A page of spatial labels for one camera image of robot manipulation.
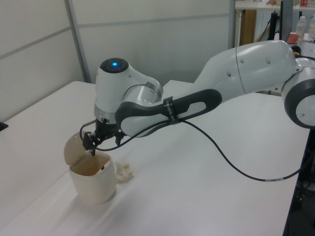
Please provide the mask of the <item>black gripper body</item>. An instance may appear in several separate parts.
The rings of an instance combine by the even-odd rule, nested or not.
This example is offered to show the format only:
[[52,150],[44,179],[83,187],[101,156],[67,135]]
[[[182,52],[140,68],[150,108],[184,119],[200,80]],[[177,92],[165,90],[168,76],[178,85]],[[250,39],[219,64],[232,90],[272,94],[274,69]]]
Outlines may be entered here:
[[107,140],[112,138],[118,132],[118,126],[116,123],[109,123],[108,119],[99,121],[96,119],[95,135],[100,140]]

